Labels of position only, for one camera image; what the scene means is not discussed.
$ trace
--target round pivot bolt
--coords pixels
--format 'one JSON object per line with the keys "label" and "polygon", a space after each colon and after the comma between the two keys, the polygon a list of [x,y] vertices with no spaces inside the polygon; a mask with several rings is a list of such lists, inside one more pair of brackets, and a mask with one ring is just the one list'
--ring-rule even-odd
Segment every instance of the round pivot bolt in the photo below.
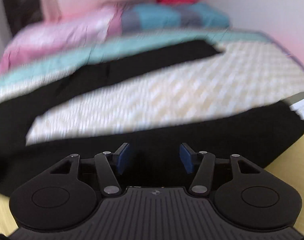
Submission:
{"label": "round pivot bolt", "polygon": [[107,186],[104,188],[104,192],[107,194],[115,194],[119,192],[119,188],[116,186]]}
{"label": "round pivot bolt", "polygon": [[193,186],[192,189],[191,189],[194,193],[197,193],[197,194],[203,194],[205,192],[207,192],[207,187],[205,186],[202,186],[202,185],[196,185],[196,186]]}

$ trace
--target ribbed black plate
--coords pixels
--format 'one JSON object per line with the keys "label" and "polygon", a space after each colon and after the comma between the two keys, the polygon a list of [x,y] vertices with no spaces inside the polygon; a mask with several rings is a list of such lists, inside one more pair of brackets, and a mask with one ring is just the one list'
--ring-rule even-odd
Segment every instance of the ribbed black plate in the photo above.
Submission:
{"label": "ribbed black plate", "polygon": [[183,188],[128,188],[126,194],[106,198],[78,228],[38,233],[20,228],[12,240],[297,240],[293,228],[255,233],[230,225],[204,198]]}

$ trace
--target crosshair logo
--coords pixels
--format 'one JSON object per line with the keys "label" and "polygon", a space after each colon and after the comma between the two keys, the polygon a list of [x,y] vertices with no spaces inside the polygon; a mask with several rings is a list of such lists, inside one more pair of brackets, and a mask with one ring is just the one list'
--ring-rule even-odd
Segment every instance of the crosshair logo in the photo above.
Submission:
{"label": "crosshair logo", "polygon": [[151,192],[153,195],[159,195],[159,194],[161,194],[161,192],[159,191],[159,190],[153,190],[152,192]]}

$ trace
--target triangular cutout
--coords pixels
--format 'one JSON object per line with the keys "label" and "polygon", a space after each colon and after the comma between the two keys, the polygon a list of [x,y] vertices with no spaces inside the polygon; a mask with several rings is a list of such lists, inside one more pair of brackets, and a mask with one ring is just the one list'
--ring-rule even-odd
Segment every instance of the triangular cutout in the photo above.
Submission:
{"label": "triangular cutout", "polygon": [[69,174],[71,170],[72,163],[70,161],[66,161],[62,163],[60,166],[56,167],[51,171],[51,174]]}
{"label": "triangular cutout", "polygon": [[238,161],[237,162],[240,168],[241,173],[243,174],[258,174],[260,171],[258,171],[256,168],[251,166],[250,164],[246,163],[245,161]]}

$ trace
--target teal bed sheet border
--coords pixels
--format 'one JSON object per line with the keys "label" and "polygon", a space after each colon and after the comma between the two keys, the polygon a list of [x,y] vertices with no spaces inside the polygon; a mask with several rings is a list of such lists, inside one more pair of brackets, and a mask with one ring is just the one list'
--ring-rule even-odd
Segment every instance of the teal bed sheet border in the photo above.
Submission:
{"label": "teal bed sheet border", "polygon": [[76,70],[86,64],[97,64],[111,59],[130,56],[150,49],[177,44],[193,39],[219,41],[261,41],[275,43],[263,33],[234,30],[168,30],[115,37],[103,44],[61,52],[43,60],[24,65],[0,76],[0,88],[24,80],[63,70]]}

